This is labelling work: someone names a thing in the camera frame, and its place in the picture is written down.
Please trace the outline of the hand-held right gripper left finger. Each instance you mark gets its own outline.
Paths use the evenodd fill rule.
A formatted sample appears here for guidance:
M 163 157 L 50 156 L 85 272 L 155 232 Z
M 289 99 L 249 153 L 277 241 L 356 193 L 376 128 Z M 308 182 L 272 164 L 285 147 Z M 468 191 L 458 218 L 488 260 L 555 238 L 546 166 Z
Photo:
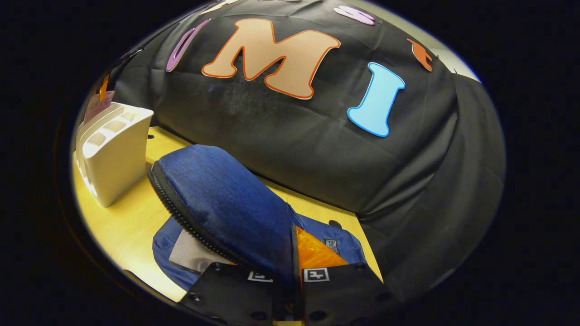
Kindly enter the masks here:
M 294 306 L 274 280 L 238 265 L 210 264 L 179 305 L 218 326 L 296 322 Z

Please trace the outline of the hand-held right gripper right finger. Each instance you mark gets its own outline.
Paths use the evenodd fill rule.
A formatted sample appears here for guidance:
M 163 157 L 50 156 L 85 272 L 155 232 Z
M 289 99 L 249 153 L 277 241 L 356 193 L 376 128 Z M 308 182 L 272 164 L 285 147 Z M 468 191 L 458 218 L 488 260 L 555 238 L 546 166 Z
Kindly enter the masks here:
M 377 326 L 398 300 L 350 232 L 296 227 L 305 326 Z

